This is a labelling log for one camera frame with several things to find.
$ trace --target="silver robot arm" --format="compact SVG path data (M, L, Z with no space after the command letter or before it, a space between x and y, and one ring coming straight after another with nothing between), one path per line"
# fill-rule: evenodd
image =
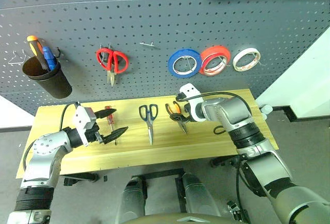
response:
M267 196L282 223L329 223L330 204L311 191L292 182L292 175L270 141L254 123L249 107L238 97L194 101L198 119L220 122L233 140L244 163L241 169L253 192Z
M75 129L66 127L59 132L36 139L31 147L33 156L26 167L16 206L7 224L49 223L54 189L61 171L63 157L73 148L88 146L95 140L107 144L121 136L128 127L119 128L108 136L100 135L97 118L103 118L115 109L93 112L91 108L76 106Z

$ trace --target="pegboard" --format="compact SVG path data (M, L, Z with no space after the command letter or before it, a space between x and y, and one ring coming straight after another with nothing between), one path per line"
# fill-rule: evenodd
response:
M176 94L191 82L201 92L250 88L259 96L328 27L328 0L1 0L0 93L35 114L38 106L73 100L101 101ZM53 52L60 47L62 70L73 87L54 99L9 65L13 50L30 56L26 37L37 35ZM140 45L153 41L156 48ZM128 70L112 88L95 51L111 43L127 54ZM254 47L261 64L246 72L177 79L167 69L178 49L199 52L226 46L232 58Z

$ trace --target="pen holder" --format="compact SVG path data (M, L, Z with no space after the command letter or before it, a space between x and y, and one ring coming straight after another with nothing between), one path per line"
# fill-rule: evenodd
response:
M55 68L48 72L42 69L37 57L32 57L25 61L22 70L25 75L42 86L54 98L63 99L72 92L72 87L58 61Z

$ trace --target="red scissors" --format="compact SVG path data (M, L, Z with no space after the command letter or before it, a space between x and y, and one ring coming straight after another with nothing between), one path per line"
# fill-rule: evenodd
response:
M118 56L125 61L125 66L120 70L118 65ZM96 59L100 65L107 71L107 82L114 85L114 76L123 73L128 68L128 58L121 51L111 50L108 47L101 47L96 51Z

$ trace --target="wooden table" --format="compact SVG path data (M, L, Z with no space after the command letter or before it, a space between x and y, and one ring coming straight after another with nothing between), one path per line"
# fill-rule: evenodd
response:
M278 146L262 119L260 110L249 89L227 91L240 95L250 105L255 123L260 131L267 137L275 149ZM81 104L91 107L93 111L104 109L105 106L116 108L114 112L114 128L128 126L129 129L114 142L107 145L98 142L90 143L88 147L80 146L67 154L62 160L61 174L83 173L89 171L107 170L126 166L148 165L170 161L189 160L207 157L219 157L237 154L235 146L227 133L214 135L213 128L219 123L205 121L202 123L187 123L188 134L184 134L179 125L169 119L165 104L171 107L175 96L161 96L139 99L111 100ZM146 123L140 118L138 107L141 105L157 104L158 116L154 121L154 142L149 143ZM30 135L26 142L28 145L41 135L57 132L60 116L64 105L39 107ZM72 128L74 106L70 106L64 116L63 127ZM108 135L110 127L107 118L96 120L100 133ZM27 163L31 158L29 152ZM22 160L16 178L23 176Z

